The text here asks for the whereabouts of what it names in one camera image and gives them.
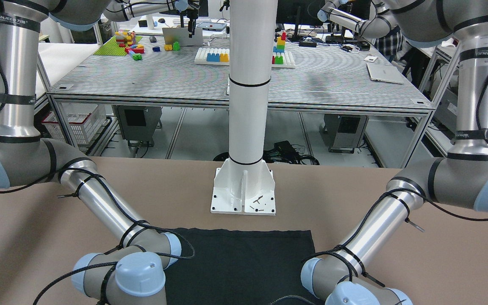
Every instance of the white lego baseplate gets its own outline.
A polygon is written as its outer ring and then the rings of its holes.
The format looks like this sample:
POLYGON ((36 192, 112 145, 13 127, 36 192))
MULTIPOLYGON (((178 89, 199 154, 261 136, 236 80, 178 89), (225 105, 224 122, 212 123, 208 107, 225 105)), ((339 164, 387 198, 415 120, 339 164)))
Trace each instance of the white lego baseplate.
MULTIPOLYGON (((222 61, 207 61, 208 54, 229 54, 229 61, 230 61, 230 52, 229 49, 219 49, 219 48, 199 48, 197 51, 197 55, 195 55, 195 63, 196 64, 213 64, 216 66, 228 66, 229 62, 222 62, 222 61)), ((296 68, 295 60, 293 58, 293 54, 291 52, 283 52, 283 53, 272 53, 272 56, 281 56, 283 58, 283 64, 273 64, 273 68, 296 68)))

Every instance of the black mat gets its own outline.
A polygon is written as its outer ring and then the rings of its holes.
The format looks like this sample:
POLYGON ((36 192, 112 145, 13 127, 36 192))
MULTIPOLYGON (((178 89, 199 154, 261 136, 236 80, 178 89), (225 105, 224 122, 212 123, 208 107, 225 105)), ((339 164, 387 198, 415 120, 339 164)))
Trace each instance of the black mat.
MULTIPOLYGON (((268 305, 290 294, 321 303, 300 283, 300 260, 314 253, 309 230, 175 231, 192 243, 197 255, 165 270, 168 305, 268 305)), ((302 303, 289 299, 277 304, 302 303)))

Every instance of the plaid shirt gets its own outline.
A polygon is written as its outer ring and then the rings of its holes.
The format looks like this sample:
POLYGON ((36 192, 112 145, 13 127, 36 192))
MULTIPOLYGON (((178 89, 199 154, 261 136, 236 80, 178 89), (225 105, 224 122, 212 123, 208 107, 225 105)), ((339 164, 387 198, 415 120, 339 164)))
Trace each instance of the plaid shirt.
POLYGON ((395 55, 398 51, 402 50, 402 44, 404 43, 404 37, 400 32, 400 27, 397 25, 386 36, 376 39, 374 47, 380 51, 383 56, 388 57, 395 55))

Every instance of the computer monitor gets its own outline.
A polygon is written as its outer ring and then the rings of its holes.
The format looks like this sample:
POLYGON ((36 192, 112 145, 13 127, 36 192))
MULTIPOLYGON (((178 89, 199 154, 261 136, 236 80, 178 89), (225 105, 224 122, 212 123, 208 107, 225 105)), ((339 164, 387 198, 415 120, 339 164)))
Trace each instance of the computer monitor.
MULTIPOLYGON (((199 16, 208 17, 208 0, 200 0, 199 5, 199 16)), ((177 10, 163 11, 161 12, 161 14, 180 16, 180 12, 178 12, 177 10)))
POLYGON ((276 23, 295 25, 292 41, 299 39, 299 26, 320 26, 323 22, 317 18, 317 12, 323 8, 325 0, 278 0, 276 23))

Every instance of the white plastic basket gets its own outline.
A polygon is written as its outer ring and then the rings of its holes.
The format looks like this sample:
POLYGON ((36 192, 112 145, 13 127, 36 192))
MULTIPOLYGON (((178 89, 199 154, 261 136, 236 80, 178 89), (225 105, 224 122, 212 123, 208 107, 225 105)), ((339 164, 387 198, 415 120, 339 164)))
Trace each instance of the white plastic basket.
MULTIPOLYGON (((97 104, 64 104, 64 111, 76 143, 81 145, 89 144, 106 119, 105 107, 97 104)), ((53 139, 65 141, 54 112, 49 112, 41 123, 53 139)))

